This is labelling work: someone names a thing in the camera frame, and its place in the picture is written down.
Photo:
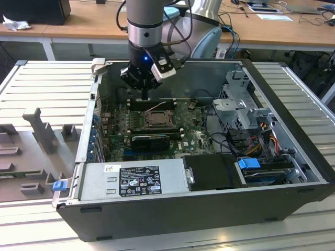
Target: silver sheet metal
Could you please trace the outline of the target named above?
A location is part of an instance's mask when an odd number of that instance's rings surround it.
[[[335,147],[335,119],[333,113],[319,102],[319,99],[288,67],[281,67],[281,74],[277,72],[278,70],[272,74],[274,70],[266,69],[268,63],[254,65],[260,70],[265,80],[312,142],[321,150],[329,164],[335,167],[335,152],[333,150]],[[261,104],[267,107],[260,94],[255,92],[255,95]]]
[[[59,69],[64,62],[29,63],[47,69]],[[74,69],[82,69],[83,62],[69,62]],[[302,84],[293,80],[292,74],[277,63],[255,63],[255,66],[267,74],[268,83],[273,85],[292,85],[279,87],[276,91],[292,90]],[[266,72],[263,70],[282,70]],[[277,78],[275,75],[287,74],[289,78]],[[298,123],[320,149],[332,165],[335,163],[334,122],[325,112],[325,107],[317,105],[315,97],[302,93],[301,96],[280,96],[289,111],[320,111],[317,116],[298,117]],[[306,204],[282,222],[233,226],[221,229],[175,233],[167,235],[145,236],[131,239],[117,239],[95,243],[81,242],[74,231],[62,220],[51,206],[51,201],[30,201],[21,206],[0,207],[0,249],[15,251],[45,250],[102,250],[102,251],[234,251],[234,250],[334,250],[335,247],[335,196],[322,202]]]
[[[39,107],[41,120],[53,129],[63,124],[82,128],[94,82],[90,62],[28,61],[16,68],[6,88],[0,91],[0,123],[31,130],[22,114],[27,107]]]

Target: yellow wire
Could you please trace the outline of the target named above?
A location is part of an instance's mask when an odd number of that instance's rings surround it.
[[[258,150],[259,148],[261,148],[261,144],[256,145],[253,149],[251,149],[250,151],[248,151],[248,152],[246,153],[246,155],[249,155],[249,154],[255,152],[255,151]]]

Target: black cable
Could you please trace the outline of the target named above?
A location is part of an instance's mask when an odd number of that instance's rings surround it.
[[[222,140],[221,144],[223,144],[224,141],[227,141],[227,140]],[[220,145],[220,152],[222,153],[222,145]]]
[[[215,99],[215,97],[213,97],[213,95],[210,94],[210,93],[209,93],[207,90],[205,90],[205,89],[198,89],[198,90],[196,90],[196,91],[193,92],[193,94],[191,95],[191,98],[194,98],[194,95],[195,95],[197,92],[205,92],[205,93],[207,93],[211,98]]]
[[[229,48],[228,48],[228,50],[226,51],[226,53],[228,53],[228,52],[231,50],[233,44],[235,43],[235,35],[238,37],[238,39],[237,39],[237,42],[238,42],[238,43],[237,43],[237,45],[236,45],[236,47],[235,47],[235,49],[234,49],[234,53],[233,53],[233,55],[232,55],[232,57],[233,57],[234,54],[235,54],[235,52],[237,51],[239,45],[240,45],[240,35],[238,35],[238,33],[234,31],[234,27],[232,26],[232,22],[231,22],[231,17],[230,17],[230,15],[227,14],[227,13],[222,13],[222,14],[218,15],[218,17],[219,17],[220,20],[224,23],[224,25],[225,25],[225,22],[224,22],[223,19],[221,18],[222,15],[227,15],[227,16],[228,16],[228,18],[229,18],[229,22],[230,22],[230,27],[231,27],[231,30],[232,30],[232,32],[231,32],[232,43],[231,43],[231,45],[229,46]]]
[[[172,19],[168,16],[168,14],[166,13],[166,11],[164,11],[164,15],[166,16],[166,18],[170,21],[171,25],[173,26],[173,28],[178,32],[179,36],[181,36],[182,39],[185,39],[184,35],[181,33],[181,31],[178,29],[177,25],[172,21]],[[189,46],[189,43],[186,41],[185,42],[188,50],[189,50],[189,54],[188,56],[186,56],[186,58],[183,59],[183,61],[185,62],[186,60],[191,58],[192,55],[192,49],[191,46]]]
[[[315,26],[322,26],[323,25],[324,20],[322,20],[321,18],[315,18],[314,20],[317,21],[318,23],[316,24],[316,23],[313,23],[313,22],[303,18],[303,15],[301,14],[300,17],[299,17],[299,22],[298,23],[309,22],[310,24],[315,25]]]
[[[231,17],[230,17],[230,15],[229,15],[228,13],[222,13],[222,14],[218,15],[219,18],[221,19],[221,21],[222,21],[223,23],[225,23],[225,22],[222,20],[222,18],[221,18],[221,16],[223,16],[223,15],[227,15],[227,16],[228,16],[228,18],[229,18],[229,22],[230,22],[230,26],[231,26],[231,29],[234,30],[234,28],[233,28],[233,26],[232,26],[232,22],[231,22]]]
[[[185,39],[182,39],[182,40],[179,40],[179,41],[173,41],[173,42],[163,43],[162,44],[163,46],[180,44],[180,43],[186,42],[191,37],[192,32],[193,32],[193,15],[192,15],[192,8],[191,8],[191,0],[187,0],[187,1],[188,1],[188,5],[189,5],[189,16],[190,16],[190,19],[191,19],[191,29],[189,31],[188,36]]]
[[[247,12],[245,11],[245,9],[243,7],[240,7],[239,9],[245,13],[245,17],[249,18]]]
[[[219,17],[220,20],[222,21],[222,24],[223,24],[223,25],[226,25],[225,22],[223,21],[223,19],[220,17],[220,15],[218,15],[218,17]],[[231,36],[232,36],[232,42],[231,42],[231,45],[229,46],[228,50],[226,51],[226,53],[228,53],[228,52],[230,51],[230,49],[232,48],[232,45],[233,45],[234,42],[235,42],[235,36],[234,36],[234,34],[233,34],[232,32],[231,32],[230,34],[231,34]]]
[[[229,144],[228,143],[228,146],[224,145],[223,143],[221,143],[220,141],[216,140],[216,139],[213,139],[211,136],[212,135],[215,135],[215,134],[219,134],[219,133],[213,133],[213,134],[209,134],[208,132],[208,129],[207,129],[207,119],[208,119],[208,115],[209,115],[209,111],[211,110],[211,108],[213,108],[214,112],[215,112],[215,115],[216,117],[220,120],[220,117],[218,116],[218,113],[216,113],[216,110],[213,106],[213,104],[211,104],[207,110],[207,113],[206,113],[206,118],[204,120],[204,128],[205,128],[205,133],[217,144],[219,144],[220,146],[224,146],[225,148],[229,149],[230,151],[232,151],[236,156],[245,156],[243,153],[241,153],[240,151],[238,151],[233,145]]]
[[[16,60],[9,54],[9,52],[6,50],[6,48],[0,43],[0,47],[6,52],[6,54],[10,57],[10,59],[16,63]]]
[[[121,3],[120,7],[118,8],[118,10],[117,10],[117,12],[116,12],[116,25],[117,25],[117,27],[119,27],[119,29],[120,29],[121,31],[126,31],[126,30],[127,30],[127,27],[122,27],[122,26],[120,25],[120,22],[119,22],[119,15],[120,15],[120,12],[121,12],[122,7],[123,7],[125,4],[126,4],[126,0],[123,1],[123,2]]]
[[[180,2],[181,0],[175,0],[169,4],[166,4],[165,6],[170,6],[170,5],[174,5],[174,4],[177,4],[178,2]]]
[[[321,15],[324,17],[325,20],[329,21],[330,19],[328,17],[325,16],[326,12],[322,12]]]

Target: robotic arm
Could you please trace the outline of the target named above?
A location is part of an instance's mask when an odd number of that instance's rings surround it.
[[[171,1],[127,0],[128,26],[121,28],[128,31],[130,61],[121,70],[121,78],[133,89],[141,90],[142,99],[147,100],[148,90],[175,75],[188,58],[210,57],[221,37],[221,1],[194,0],[184,17],[175,8],[170,9],[176,11],[170,17],[164,7]],[[173,52],[185,58],[171,60]]]

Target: warning label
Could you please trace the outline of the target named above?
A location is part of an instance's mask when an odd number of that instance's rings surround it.
[[[162,193],[158,166],[120,168],[119,180],[122,197]]]

